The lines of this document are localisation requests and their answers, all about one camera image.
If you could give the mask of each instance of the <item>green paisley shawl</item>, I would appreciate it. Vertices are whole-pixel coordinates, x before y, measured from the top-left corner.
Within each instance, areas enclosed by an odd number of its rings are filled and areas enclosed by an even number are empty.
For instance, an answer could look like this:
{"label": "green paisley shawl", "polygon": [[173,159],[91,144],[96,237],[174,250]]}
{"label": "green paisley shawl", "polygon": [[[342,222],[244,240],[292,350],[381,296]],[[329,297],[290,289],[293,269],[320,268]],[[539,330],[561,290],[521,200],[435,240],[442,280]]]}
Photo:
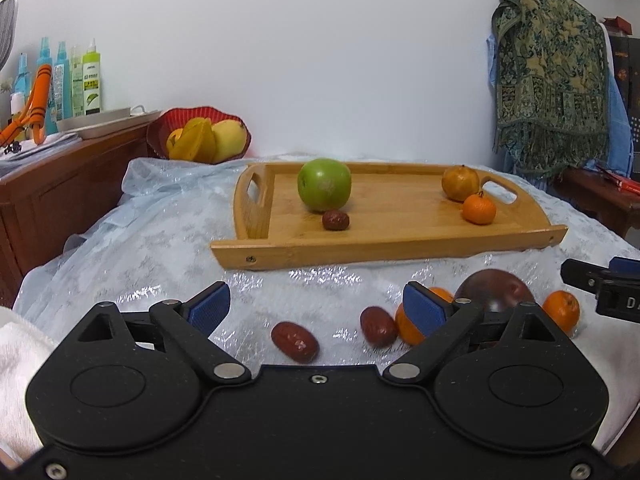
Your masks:
{"label": "green paisley shawl", "polygon": [[497,147],[547,177],[606,158],[608,67],[602,28],[574,0],[500,0]]}

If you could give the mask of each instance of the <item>bottle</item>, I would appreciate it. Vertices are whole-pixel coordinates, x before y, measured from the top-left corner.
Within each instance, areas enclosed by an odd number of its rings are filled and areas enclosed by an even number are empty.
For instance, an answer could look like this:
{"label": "bottle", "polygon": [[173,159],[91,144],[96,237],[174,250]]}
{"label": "bottle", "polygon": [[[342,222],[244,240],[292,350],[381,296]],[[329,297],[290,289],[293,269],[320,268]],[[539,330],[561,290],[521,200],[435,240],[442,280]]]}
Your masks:
{"label": "bottle", "polygon": [[14,81],[14,93],[29,95],[31,92],[31,73],[27,70],[27,55],[23,52],[20,54],[18,62],[18,76]]}
{"label": "bottle", "polygon": [[[42,65],[51,65],[53,69],[53,59],[51,58],[51,50],[49,49],[49,38],[45,36],[40,41],[40,57],[36,62],[36,72]],[[53,84],[49,86],[49,101],[47,102],[47,112],[44,116],[44,134],[51,135],[58,132],[56,123],[52,120],[51,114],[55,112],[56,104],[53,100]]]}
{"label": "bottle", "polygon": [[82,54],[80,53],[79,45],[71,49],[71,111],[74,117],[84,115]]}
{"label": "bottle", "polygon": [[[11,119],[9,120],[9,124],[11,124],[14,119],[17,119],[20,116],[20,114],[24,110],[24,104],[25,98],[22,92],[11,94]],[[28,138],[27,132],[22,126],[20,126],[17,131],[19,133],[14,140],[18,140],[18,142],[20,142]]]}
{"label": "bottle", "polygon": [[71,65],[66,58],[66,43],[58,43],[58,60],[53,66],[53,101],[56,104],[54,121],[68,119],[71,110]]}
{"label": "bottle", "polygon": [[82,56],[84,83],[84,114],[100,113],[100,54],[95,49],[95,38]]}

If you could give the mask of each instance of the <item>white lace tablecloth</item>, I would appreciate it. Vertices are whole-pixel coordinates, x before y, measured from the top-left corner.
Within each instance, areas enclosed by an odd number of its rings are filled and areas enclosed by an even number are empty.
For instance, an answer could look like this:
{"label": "white lace tablecloth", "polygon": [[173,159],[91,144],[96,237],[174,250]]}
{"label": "white lace tablecloth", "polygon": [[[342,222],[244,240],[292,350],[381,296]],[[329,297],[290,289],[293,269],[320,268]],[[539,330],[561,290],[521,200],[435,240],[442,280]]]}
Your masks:
{"label": "white lace tablecloth", "polygon": [[[372,351],[360,334],[360,313],[369,305],[394,313],[409,280],[455,292],[471,273],[496,267],[523,279],[542,303],[549,292],[563,288],[559,271],[566,258],[605,267],[614,256],[640,259],[640,251],[595,220],[520,178],[503,175],[531,194],[552,223],[569,226],[558,247],[464,259],[223,270],[209,243],[234,237],[230,204],[246,165],[246,160],[218,166],[132,161],[121,205],[98,222],[80,246],[30,272],[15,311],[60,341],[98,301],[115,301],[123,311],[147,310],[165,298],[188,300],[224,280],[231,288],[231,312],[211,339],[252,372],[260,364],[292,363],[270,339],[271,328],[282,320],[297,322],[317,337],[318,364],[375,363],[383,368],[407,348],[396,342],[391,349]],[[609,411],[594,442],[607,449],[640,399],[640,326],[598,316],[592,295],[575,289],[572,293],[582,305],[574,342],[609,388]]]}

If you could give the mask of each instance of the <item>blue gripper pad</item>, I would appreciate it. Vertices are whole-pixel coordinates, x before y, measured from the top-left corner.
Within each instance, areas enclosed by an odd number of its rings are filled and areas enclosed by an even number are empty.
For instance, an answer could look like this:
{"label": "blue gripper pad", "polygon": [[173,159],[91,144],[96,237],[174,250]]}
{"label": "blue gripper pad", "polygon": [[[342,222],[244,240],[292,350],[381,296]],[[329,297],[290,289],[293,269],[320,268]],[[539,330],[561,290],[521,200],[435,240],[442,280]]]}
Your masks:
{"label": "blue gripper pad", "polygon": [[404,313],[409,321],[427,337],[447,321],[444,310],[408,283],[402,291]]}
{"label": "blue gripper pad", "polygon": [[609,270],[619,274],[638,274],[640,275],[640,261],[630,260],[629,258],[620,258],[616,256],[609,262]]}
{"label": "blue gripper pad", "polygon": [[230,305],[229,286],[216,282],[184,304],[188,309],[187,322],[209,337],[229,313]]}

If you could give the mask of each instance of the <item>tray handle hole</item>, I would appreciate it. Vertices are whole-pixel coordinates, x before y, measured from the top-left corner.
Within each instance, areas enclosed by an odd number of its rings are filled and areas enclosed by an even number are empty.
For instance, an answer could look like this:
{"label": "tray handle hole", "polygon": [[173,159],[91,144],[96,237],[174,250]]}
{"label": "tray handle hole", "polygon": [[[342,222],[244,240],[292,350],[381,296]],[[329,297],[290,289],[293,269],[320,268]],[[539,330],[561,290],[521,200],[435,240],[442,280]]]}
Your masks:
{"label": "tray handle hole", "polygon": [[260,188],[258,184],[256,184],[256,176],[254,175],[249,182],[249,187],[246,190],[246,193],[254,204],[260,203]]}
{"label": "tray handle hole", "polygon": [[505,204],[513,204],[518,197],[515,193],[491,180],[484,183],[482,190]]}

